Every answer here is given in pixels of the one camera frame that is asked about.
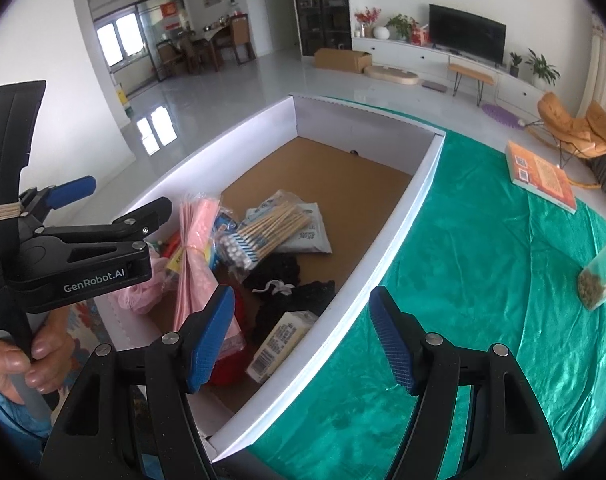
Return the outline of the person's left hand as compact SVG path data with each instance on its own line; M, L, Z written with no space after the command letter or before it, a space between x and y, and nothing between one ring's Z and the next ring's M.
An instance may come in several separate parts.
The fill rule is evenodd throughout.
M0 393L10 401L23 400L10 380L25 375L25 382L39 393L58 390L72 366L74 340L68 333L70 307L56 309L35 335L30 356L13 344L0 340Z

